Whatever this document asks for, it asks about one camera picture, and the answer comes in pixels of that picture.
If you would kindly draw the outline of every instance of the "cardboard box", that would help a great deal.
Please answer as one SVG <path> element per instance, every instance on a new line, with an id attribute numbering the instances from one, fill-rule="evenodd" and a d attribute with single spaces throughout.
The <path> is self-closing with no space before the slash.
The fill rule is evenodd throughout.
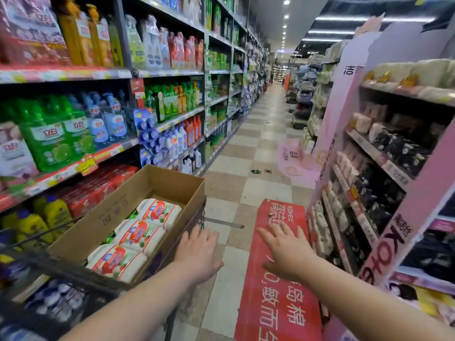
<path id="1" fill-rule="evenodd" d="M 133 280 L 137 284 L 171 262 L 180 236 L 187 227 L 194 227 L 191 219 L 205 205 L 203 178 L 146 165 L 49 246 L 48 252 L 75 264 L 84 263 L 142 200 L 151 197 L 178 204 L 182 212 Z"/>

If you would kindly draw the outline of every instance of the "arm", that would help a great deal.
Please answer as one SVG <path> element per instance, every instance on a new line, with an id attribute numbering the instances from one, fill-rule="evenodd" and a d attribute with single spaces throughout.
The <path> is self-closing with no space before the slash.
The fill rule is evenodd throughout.
<path id="1" fill-rule="evenodd" d="M 318 257 L 304 232 L 297 237 L 285 223 L 259 229 L 275 262 L 264 268 L 310 288 L 354 335 L 363 341 L 449 341 L 445 324 Z"/>
<path id="2" fill-rule="evenodd" d="M 177 306 L 188 289 L 223 266 L 213 263 L 218 233 L 195 227 L 184 232 L 175 260 L 162 271 L 78 324 L 62 341 L 144 341 Z"/>

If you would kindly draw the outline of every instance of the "checkered floor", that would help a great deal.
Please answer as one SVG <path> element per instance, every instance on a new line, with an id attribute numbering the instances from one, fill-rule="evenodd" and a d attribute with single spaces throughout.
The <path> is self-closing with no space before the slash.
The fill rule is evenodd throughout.
<path id="1" fill-rule="evenodd" d="M 216 257 L 225 266 L 180 304 L 172 341 L 233 340 L 258 207 L 264 199 L 309 204 L 313 190 L 292 185 L 277 166 L 278 142 L 302 133 L 292 128 L 288 109 L 282 86 L 270 86 L 204 175 L 206 216 L 245 229 L 205 222 L 220 233 Z M 163 332 L 153 340 L 164 340 Z"/>

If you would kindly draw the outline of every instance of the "fluorescent light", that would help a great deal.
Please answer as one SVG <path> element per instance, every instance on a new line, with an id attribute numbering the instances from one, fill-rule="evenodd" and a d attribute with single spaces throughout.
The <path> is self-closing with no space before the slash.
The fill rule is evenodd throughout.
<path id="1" fill-rule="evenodd" d="M 321 21 L 367 21 L 370 17 L 343 17 L 334 15 L 323 15 L 317 17 L 315 20 Z M 435 17 L 420 17 L 420 18 L 407 18 L 407 17 L 384 17 L 384 22 L 432 22 Z"/>
<path id="2" fill-rule="evenodd" d="M 302 38 L 305 42 L 341 42 L 342 39 L 337 38 Z"/>
<path id="3" fill-rule="evenodd" d="M 355 34 L 354 31 L 310 30 L 309 34 Z"/>

